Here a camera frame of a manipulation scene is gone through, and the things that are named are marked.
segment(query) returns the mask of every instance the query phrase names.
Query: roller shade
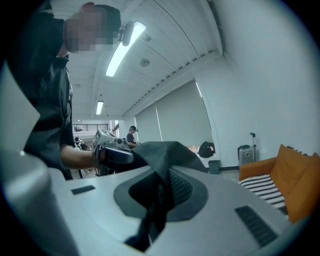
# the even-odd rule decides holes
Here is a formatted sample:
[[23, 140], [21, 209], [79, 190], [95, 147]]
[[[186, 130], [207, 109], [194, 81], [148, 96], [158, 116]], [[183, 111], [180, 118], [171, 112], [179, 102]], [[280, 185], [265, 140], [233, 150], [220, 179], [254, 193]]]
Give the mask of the roller shade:
[[185, 146], [213, 142], [211, 127], [195, 81], [169, 93], [156, 102], [163, 141]]
[[144, 109], [135, 116], [139, 142], [160, 142], [160, 130], [155, 104]]

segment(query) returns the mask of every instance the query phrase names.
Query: black cap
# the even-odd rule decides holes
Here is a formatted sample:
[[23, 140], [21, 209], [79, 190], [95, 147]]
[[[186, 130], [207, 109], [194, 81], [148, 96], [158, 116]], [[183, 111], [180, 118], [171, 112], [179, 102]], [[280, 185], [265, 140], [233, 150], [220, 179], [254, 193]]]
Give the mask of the black cap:
[[134, 125], [130, 126], [129, 131], [130, 131], [130, 130], [138, 131], [138, 130], [137, 130], [137, 127], [135, 127]]
[[117, 8], [105, 4], [95, 4], [96, 7], [103, 8], [107, 12], [106, 19], [102, 21], [102, 30], [108, 45], [113, 44], [113, 39], [118, 36], [121, 27], [121, 14]]

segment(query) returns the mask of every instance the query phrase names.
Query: floor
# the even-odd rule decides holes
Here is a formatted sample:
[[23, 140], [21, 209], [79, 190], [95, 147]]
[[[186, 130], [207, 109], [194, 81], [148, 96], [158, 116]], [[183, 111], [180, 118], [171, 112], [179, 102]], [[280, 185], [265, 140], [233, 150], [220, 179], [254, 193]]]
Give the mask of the floor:
[[[74, 180], [80, 179], [80, 175], [79, 175], [79, 171], [78, 170], [71, 170], [71, 174]], [[226, 179], [230, 179], [234, 182], [238, 182], [239, 181], [239, 170], [222, 170], [219, 174], [220, 176], [226, 178]], [[96, 171], [95, 169], [91, 169], [89, 174], [85, 175], [85, 179], [88, 178], [96, 178]]]
[[234, 182], [239, 181], [239, 170], [222, 170], [219, 175]]

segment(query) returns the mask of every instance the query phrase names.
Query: sofa cushion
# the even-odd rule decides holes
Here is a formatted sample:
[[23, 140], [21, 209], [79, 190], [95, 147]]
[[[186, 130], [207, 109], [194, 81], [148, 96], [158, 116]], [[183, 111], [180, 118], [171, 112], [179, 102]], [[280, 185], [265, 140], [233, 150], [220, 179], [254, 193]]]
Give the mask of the sofa cushion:
[[300, 180], [310, 158], [281, 144], [270, 177], [284, 197]]
[[310, 216], [320, 198], [320, 157], [314, 153], [297, 184], [285, 197], [285, 205], [292, 223]]
[[258, 197], [278, 209], [285, 216], [288, 215], [285, 199], [275, 186], [268, 174], [261, 174], [239, 181], [239, 184], [250, 190]]

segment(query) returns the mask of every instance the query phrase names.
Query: orange sofa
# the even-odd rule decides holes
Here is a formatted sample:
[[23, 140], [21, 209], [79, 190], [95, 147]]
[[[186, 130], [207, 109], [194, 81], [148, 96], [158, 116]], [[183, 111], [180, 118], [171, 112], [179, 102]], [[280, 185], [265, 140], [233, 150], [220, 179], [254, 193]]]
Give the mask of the orange sofa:
[[282, 193], [292, 223], [310, 216], [320, 198], [320, 157], [303, 155], [281, 144], [277, 157], [244, 164], [239, 181], [270, 175]]

